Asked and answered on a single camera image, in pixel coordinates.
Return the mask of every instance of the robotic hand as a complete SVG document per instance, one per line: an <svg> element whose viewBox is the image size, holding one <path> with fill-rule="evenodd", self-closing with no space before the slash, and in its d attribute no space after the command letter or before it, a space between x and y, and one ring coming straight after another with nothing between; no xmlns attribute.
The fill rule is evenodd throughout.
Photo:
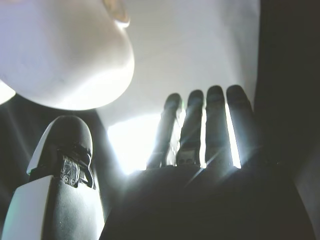
<svg viewBox="0 0 320 240"><path fill-rule="evenodd" d="M232 161L221 87L206 97L206 168L199 158L204 95L190 94L177 134L183 106L172 94L147 169L128 176L105 225L89 168L90 131L77 117L57 118L32 156L30 182L15 191L2 239L314 240L295 186L268 164L243 89L231 86L226 97L241 166Z"/></svg>

